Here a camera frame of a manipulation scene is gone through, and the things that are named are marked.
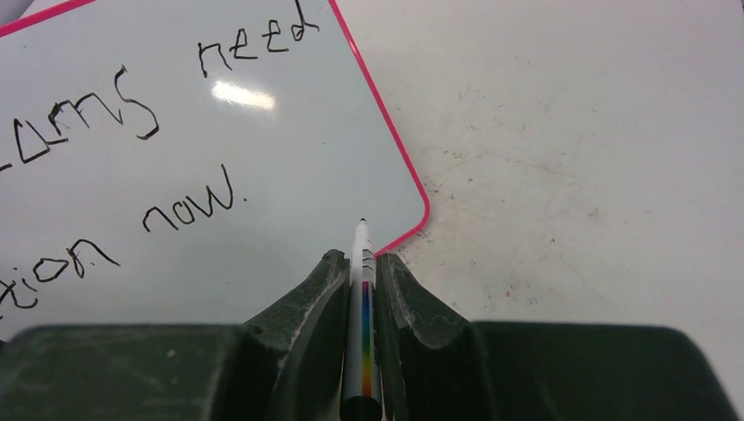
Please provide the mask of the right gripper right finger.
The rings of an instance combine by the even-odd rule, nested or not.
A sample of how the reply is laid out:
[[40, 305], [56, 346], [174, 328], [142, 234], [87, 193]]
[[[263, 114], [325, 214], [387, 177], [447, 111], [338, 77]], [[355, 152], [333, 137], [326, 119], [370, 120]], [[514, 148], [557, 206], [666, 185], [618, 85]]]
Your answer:
[[661, 326], [470, 321], [376, 260], [389, 420], [735, 420], [699, 348]]

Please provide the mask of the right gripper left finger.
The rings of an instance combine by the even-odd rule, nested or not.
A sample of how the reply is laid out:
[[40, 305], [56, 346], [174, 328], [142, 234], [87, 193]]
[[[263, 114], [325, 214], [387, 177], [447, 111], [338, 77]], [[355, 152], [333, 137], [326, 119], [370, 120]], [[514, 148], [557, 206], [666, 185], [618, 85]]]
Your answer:
[[349, 261], [240, 325], [48, 325], [1, 348], [4, 420], [334, 420]]

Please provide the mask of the black whiteboard marker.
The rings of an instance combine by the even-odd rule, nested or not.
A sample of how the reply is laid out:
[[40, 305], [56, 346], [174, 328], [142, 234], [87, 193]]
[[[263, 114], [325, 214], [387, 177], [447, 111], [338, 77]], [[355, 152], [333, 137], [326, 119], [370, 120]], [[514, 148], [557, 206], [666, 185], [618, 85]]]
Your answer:
[[375, 292], [375, 253], [363, 218], [355, 228], [350, 257], [347, 343], [340, 393], [342, 420], [380, 420], [383, 415]]

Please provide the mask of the pink-framed whiteboard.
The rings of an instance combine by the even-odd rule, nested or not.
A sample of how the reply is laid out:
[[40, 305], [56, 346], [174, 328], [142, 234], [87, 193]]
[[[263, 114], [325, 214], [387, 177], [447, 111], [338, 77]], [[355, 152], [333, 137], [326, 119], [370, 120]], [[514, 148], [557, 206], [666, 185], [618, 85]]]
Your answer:
[[334, 1], [67, 1], [1, 28], [1, 337], [238, 323], [430, 204]]

